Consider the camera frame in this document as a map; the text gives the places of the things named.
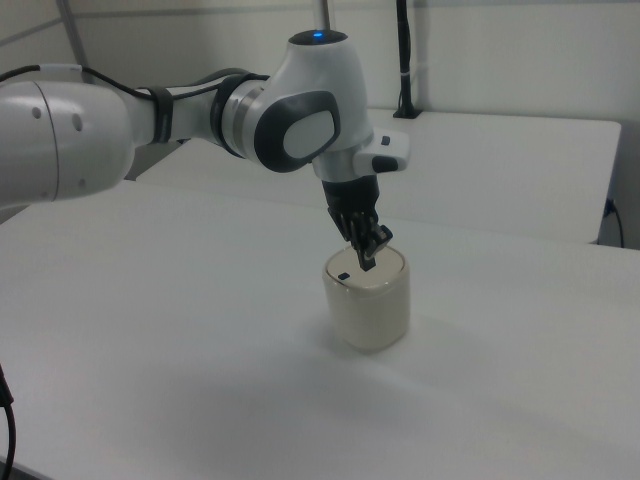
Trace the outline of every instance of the white cylindrical container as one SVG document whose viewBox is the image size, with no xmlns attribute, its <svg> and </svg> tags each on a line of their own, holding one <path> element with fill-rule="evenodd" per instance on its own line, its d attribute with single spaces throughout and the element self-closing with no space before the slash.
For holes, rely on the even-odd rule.
<svg viewBox="0 0 640 480">
<path fill-rule="evenodd" d="M 381 350 L 404 335 L 409 326 L 409 264 L 386 247 L 368 272 L 353 248 L 331 257 L 323 272 L 333 325 L 338 337 L 360 350 Z"/>
</svg>

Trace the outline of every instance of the white table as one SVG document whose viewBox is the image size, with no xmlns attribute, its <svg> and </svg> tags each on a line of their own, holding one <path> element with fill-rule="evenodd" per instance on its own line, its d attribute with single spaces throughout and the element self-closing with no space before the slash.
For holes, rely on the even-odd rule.
<svg viewBox="0 0 640 480">
<path fill-rule="evenodd" d="M 54 479 L 631 479 L 640 252 L 389 220 L 408 335 L 332 336 L 321 209 L 124 182 L 0 228 L 20 465 Z M 6 448 L 0 435 L 0 451 Z"/>
<path fill-rule="evenodd" d="M 383 216 L 580 243 L 598 237 L 618 146 L 614 122 L 422 113 L 374 125 L 411 139 L 409 169 L 379 178 Z M 289 175 L 192 140 L 138 182 L 320 206 L 311 168 Z"/>
</svg>

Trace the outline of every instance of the cable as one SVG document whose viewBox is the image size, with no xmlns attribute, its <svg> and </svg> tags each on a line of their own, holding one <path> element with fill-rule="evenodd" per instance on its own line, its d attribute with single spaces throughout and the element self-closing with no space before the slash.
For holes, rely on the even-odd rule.
<svg viewBox="0 0 640 480">
<path fill-rule="evenodd" d="M 106 76 L 103 73 L 98 72 L 97 70 L 94 70 L 91 67 L 85 67 L 85 66 L 81 66 L 81 65 L 56 65 L 56 64 L 51 64 L 51 65 L 45 65 L 44 66 L 44 70 L 65 70 L 65 67 L 67 67 L 67 70 L 78 70 L 84 73 L 88 73 L 89 75 L 92 75 L 94 77 L 96 77 L 99 80 L 102 80 L 103 82 L 111 85 L 112 87 L 117 88 L 118 90 L 125 92 L 129 95 L 131 95 L 132 97 L 135 98 L 140 98 L 142 100 L 149 100 L 149 101 L 154 101 L 154 98 L 151 96 L 151 94 L 146 93 L 146 92 L 140 92 L 136 89 L 133 89 L 131 87 L 127 87 L 126 85 L 123 85 L 120 82 L 117 82 L 116 80 L 114 80 L 113 78 L 110 78 L 108 76 Z M 16 68 L 15 70 L 10 70 L 6 73 L 3 73 L 2 75 L 0 75 L 0 82 L 4 82 L 5 80 L 9 80 L 10 78 L 13 77 L 17 77 L 18 75 L 23 75 L 25 73 L 29 73 L 29 72 L 39 72 L 42 71 L 43 68 L 41 65 L 27 65 L 25 67 L 20 67 L 20 68 Z M 233 73 L 239 73 L 240 71 L 244 72 L 244 70 L 241 69 L 231 69 L 228 68 L 226 70 L 221 70 L 219 72 L 216 72 L 212 75 L 210 75 L 209 77 L 205 78 L 206 79 L 210 79 L 208 80 L 209 82 L 216 80 L 218 78 L 222 78 L 224 76 L 227 75 L 231 75 Z M 174 95 L 173 99 L 174 100 L 182 100 L 183 98 L 190 98 L 190 97 L 195 97 L 196 95 L 201 95 L 203 93 L 207 93 L 207 92 L 211 92 L 213 90 L 217 90 L 219 87 L 219 84 L 216 85 L 210 85 L 208 87 L 204 87 L 198 90 L 193 90 L 191 92 L 185 92 L 185 93 L 181 93 L 178 95 Z"/>
<path fill-rule="evenodd" d="M 27 65 L 26 67 L 16 68 L 15 70 L 9 70 L 6 73 L 0 75 L 0 83 L 5 80 L 9 80 L 10 78 L 17 77 L 18 75 L 22 75 L 24 73 L 29 72 L 39 72 L 40 65 Z"/>
<path fill-rule="evenodd" d="M 616 206 L 616 201 L 613 198 L 607 198 L 604 204 L 604 214 L 602 218 L 607 218 L 611 213 L 615 213 L 616 220 L 618 221 L 618 232 L 620 233 L 620 248 L 624 248 L 624 231 L 622 230 L 622 219 L 620 218 L 620 212 Z"/>
<path fill-rule="evenodd" d="M 244 75 L 249 73 L 247 70 L 243 68 L 223 68 L 222 70 L 218 70 L 210 75 L 207 75 L 204 78 L 201 78 L 197 82 L 189 83 L 187 85 L 180 85 L 181 87 L 197 87 L 198 85 L 202 85 L 203 83 L 210 83 L 214 80 L 218 80 L 219 78 L 226 77 L 228 75 Z"/>
<path fill-rule="evenodd" d="M 0 407 L 4 407 L 4 411 L 7 414 L 7 426 L 9 427 L 9 450 L 7 452 L 7 461 L 4 465 L 4 471 L 2 472 L 2 480 L 9 480 L 11 475 L 11 469 L 13 468 L 13 457 L 16 454 L 16 419 L 13 416 L 13 397 L 9 390 L 9 385 L 4 378 L 4 372 L 2 371 L 2 365 L 0 365 Z"/>
<path fill-rule="evenodd" d="M 611 211 L 616 214 L 616 218 L 618 219 L 618 230 L 620 231 L 620 248 L 624 248 L 624 232 L 622 231 L 622 220 L 620 219 L 620 212 L 618 212 L 618 208 L 616 207 L 615 202 L 611 207 Z"/>
<path fill-rule="evenodd" d="M 16 419 L 13 416 L 11 405 L 5 405 L 4 411 L 7 414 L 7 425 L 9 427 L 9 450 L 7 451 L 7 461 L 2 472 L 2 480 L 9 480 L 13 469 L 13 458 L 16 455 Z"/>
</svg>

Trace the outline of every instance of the black pole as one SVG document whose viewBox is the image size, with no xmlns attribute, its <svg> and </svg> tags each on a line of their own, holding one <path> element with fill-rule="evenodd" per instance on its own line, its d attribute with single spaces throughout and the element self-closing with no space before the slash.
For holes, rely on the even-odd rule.
<svg viewBox="0 0 640 480">
<path fill-rule="evenodd" d="M 407 1 L 396 0 L 398 12 L 398 50 L 400 53 L 400 97 L 401 105 L 393 114 L 396 118 L 416 118 L 422 110 L 416 110 L 411 103 L 411 33 L 407 18 Z"/>
</svg>

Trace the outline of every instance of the robotic arm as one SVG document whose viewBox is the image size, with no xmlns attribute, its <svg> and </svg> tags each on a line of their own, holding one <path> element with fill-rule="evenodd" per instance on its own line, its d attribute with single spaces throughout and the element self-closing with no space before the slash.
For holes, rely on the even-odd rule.
<svg viewBox="0 0 640 480">
<path fill-rule="evenodd" d="M 39 66 L 59 68 L 83 67 Z M 392 237 L 378 224 L 376 175 L 406 168 L 409 139 L 371 126 L 364 76 L 346 35 L 293 36 L 271 78 L 235 73 L 217 84 L 128 90 L 0 87 L 0 208 L 105 190 L 125 176 L 136 147 L 198 137 L 276 172 L 312 163 L 361 268 L 375 266 Z"/>
</svg>

